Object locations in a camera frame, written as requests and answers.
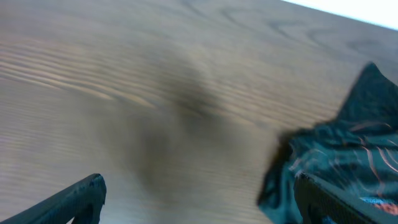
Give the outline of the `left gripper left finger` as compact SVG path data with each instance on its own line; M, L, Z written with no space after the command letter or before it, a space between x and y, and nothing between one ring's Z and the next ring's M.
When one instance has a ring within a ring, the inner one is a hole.
M105 199L103 176L91 174L1 224L98 224Z

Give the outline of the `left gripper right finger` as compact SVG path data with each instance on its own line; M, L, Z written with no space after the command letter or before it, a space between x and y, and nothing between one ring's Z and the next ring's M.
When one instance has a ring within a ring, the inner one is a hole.
M314 175L300 174L294 196L304 224L394 224L397 217Z

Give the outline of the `black orange patterned jersey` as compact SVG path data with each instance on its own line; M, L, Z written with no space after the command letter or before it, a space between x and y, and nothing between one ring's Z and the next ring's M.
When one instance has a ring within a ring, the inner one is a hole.
M367 64L335 118L281 135L257 205L274 223L302 223L294 198L300 174L315 175L397 215L397 86Z

